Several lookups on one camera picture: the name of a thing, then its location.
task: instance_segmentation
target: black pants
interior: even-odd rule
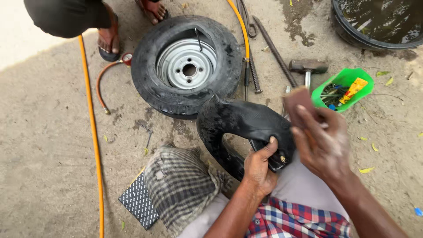
[[[72,38],[88,28],[109,28],[101,0],[24,0],[34,24],[53,36]]]

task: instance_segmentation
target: center bore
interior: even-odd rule
[[[195,67],[195,65],[193,65],[193,64],[186,64],[186,65],[182,68],[182,73],[183,73],[186,77],[191,77],[191,76],[193,76],[196,72],[197,72],[197,68],[196,68],[196,67]]]

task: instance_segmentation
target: hammer head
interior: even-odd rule
[[[289,70],[305,74],[311,72],[312,74],[322,74],[327,71],[329,64],[327,61],[316,59],[302,59],[291,60],[289,63]]]

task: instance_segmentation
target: glue tube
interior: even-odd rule
[[[354,96],[358,91],[360,91],[364,86],[366,86],[368,82],[362,78],[357,78],[352,85],[349,87],[348,91],[339,99],[338,106],[347,103],[352,96]]]

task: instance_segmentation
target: person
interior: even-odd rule
[[[169,17],[159,0],[135,0],[153,25]],[[103,59],[119,58],[118,16],[102,0],[24,0],[35,26],[53,36],[76,37],[88,28],[98,28]]]
[[[349,219],[360,238],[407,237],[351,171],[344,117],[316,109],[327,123],[322,126],[303,106],[297,109],[305,129],[292,128],[297,145],[292,163],[278,174],[268,169],[278,146],[271,137],[245,159],[232,198],[216,197],[179,238],[349,237]]]

